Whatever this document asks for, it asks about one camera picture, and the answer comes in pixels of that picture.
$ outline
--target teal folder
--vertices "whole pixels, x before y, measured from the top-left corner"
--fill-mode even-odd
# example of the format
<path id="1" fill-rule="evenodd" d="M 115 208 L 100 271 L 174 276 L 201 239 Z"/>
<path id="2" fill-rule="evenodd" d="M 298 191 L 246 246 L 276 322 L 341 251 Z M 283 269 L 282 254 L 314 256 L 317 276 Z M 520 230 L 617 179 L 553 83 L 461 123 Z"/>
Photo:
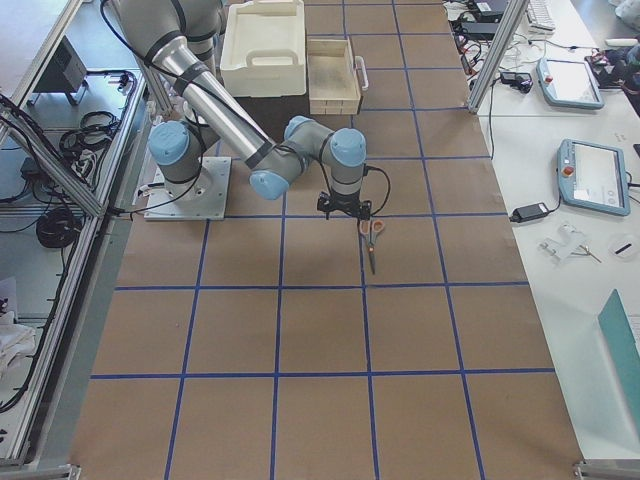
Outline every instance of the teal folder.
<path id="1" fill-rule="evenodd" d="M 607 340 L 636 432 L 640 432 L 640 355 L 617 290 L 611 293 L 598 315 L 598 321 Z"/>

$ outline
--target white keyboard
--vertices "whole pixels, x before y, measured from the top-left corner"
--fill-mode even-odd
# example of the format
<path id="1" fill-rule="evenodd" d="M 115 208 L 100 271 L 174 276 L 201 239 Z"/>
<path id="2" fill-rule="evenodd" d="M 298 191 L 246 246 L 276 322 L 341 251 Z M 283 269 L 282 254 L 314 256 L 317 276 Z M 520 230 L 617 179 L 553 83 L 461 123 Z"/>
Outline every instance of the white keyboard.
<path id="1" fill-rule="evenodd" d="M 527 21 L 532 33 L 551 35 L 556 29 L 556 24 L 549 15 L 546 0 L 529 0 Z"/>

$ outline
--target blue tablet frame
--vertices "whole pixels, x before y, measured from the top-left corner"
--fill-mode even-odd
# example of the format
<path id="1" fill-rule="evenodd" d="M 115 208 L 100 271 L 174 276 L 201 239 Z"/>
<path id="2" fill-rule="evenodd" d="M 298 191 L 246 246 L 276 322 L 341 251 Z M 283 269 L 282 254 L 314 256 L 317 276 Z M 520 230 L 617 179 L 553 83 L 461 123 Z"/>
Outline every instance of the blue tablet frame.
<path id="1" fill-rule="evenodd" d="M 586 200 L 579 200 L 574 198 L 573 192 L 576 179 L 576 156 L 575 145 L 586 145 L 587 147 L 600 148 L 615 153 L 616 157 L 616 172 L 618 174 L 618 192 L 621 195 L 622 206 L 614 207 L 610 205 L 603 205 L 601 203 L 589 202 Z M 565 177 L 562 173 L 565 167 L 573 167 L 574 173 L 569 177 Z M 629 185 L 626 179 L 627 171 L 624 166 L 624 153 L 619 148 L 609 147 L 606 145 L 598 145 L 591 142 L 583 142 L 581 140 L 564 139 L 558 149 L 558 188 L 560 190 L 560 196 L 567 205 L 574 205 L 576 207 L 588 208 L 591 210 L 597 210 L 604 213 L 611 213 L 613 215 L 629 215 L 631 213 L 630 200 L 629 200 Z"/>
<path id="2" fill-rule="evenodd" d="M 549 63 L 550 62 L 558 62 L 558 63 L 573 63 L 573 64 L 581 64 L 584 66 L 585 74 L 589 78 L 589 83 L 591 84 L 591 88 L 593 89 L 594 96 L 596 100 L 594 102 L 579 102 L 574 100 L 563 100 L 558 98 L 556 95 L 556 89 L 553 84 L 546 83 L 544 81 L 547 76 L 550 75 Z M 602 95 L 600 94 L 600 89 L 598 88 L 598 82 L 593 76 L 593 72 L 591 71 L 591 67 L 587 62 L 573 62 L 570 60 L 555 60 L 551 58 L 541 58 L 538 61 L 538 65 L 536 66 L 536 73 L 538 74 L 538 82 L 540 83 L 540 88 L 542 88 L 542 93 L 544 95 L 545 100 L 550 105 L 554 107 L 573 107 L 573 108 L 584 108 L 587 110 L 598 110 L 604 107 L 604 100 Z"/>

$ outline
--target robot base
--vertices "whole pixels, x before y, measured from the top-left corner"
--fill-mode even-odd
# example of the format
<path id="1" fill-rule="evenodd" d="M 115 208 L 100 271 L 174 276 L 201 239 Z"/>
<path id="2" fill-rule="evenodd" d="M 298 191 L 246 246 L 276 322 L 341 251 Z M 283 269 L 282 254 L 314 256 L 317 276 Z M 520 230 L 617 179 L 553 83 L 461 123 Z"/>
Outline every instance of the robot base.
<path id="1" fill-rule="evenodd" d="M 147 220 L 224 220 L 224 212 L 227 205 L 227 190 L 229 189 L 229 175 L 231 173 L 231 158 L 229 157 L 204 157 L 202 161 L 203 176 L 208 174 L 212 183 L 203 189 L 197 198 L 191 193 L 184 198 L 161 205 L 173 200 L 173 197 L 165 189 L 152 190 L 149 194 L 147 207 L 152 208 L 145 212 Z M 154 182 L 164 182 L 164 176 L 160 169 L 156 171 Z"/>

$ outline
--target scissors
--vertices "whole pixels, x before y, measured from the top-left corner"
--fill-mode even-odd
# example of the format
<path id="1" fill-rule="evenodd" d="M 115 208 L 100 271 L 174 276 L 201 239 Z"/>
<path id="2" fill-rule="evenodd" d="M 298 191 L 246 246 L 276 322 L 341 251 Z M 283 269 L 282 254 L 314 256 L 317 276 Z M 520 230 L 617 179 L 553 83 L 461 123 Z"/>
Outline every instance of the scissors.
<path id="1" fill-rule="evenodd" d="M 369 264 L 371 265 L 371 273 L 376 274 L 376 256 L 375 246 L 378 235 L 384 230 L 384 222 L 382 220 L 362 220 L 360 222 L 360 234 L 367 242 L 367 252 L 369 253 Z"/>

